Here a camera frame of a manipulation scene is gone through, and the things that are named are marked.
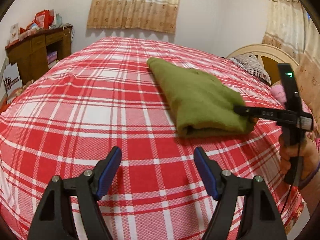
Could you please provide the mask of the person's right hand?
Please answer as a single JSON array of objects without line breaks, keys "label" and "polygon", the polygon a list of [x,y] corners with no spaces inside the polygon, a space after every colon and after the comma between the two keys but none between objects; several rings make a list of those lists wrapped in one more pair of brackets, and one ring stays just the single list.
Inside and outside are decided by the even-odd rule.
[{"label": "person's right hand", "polygon": [[281,174],[287,174],[288,170],[291,167],[289,162],[290,158],[296,157],[298,154],[298,148],[300,148],[299,155],[303,157],[303,169],[301,172],[300,179],[304,180],[309,174],[311,174],[319,164],[319,152],[316,148],[316,145],[312,142],[311,139],[306,137],[300,147],[299,145],[286,146],[283,136],[279,137],[280,143],[280,172]]}]

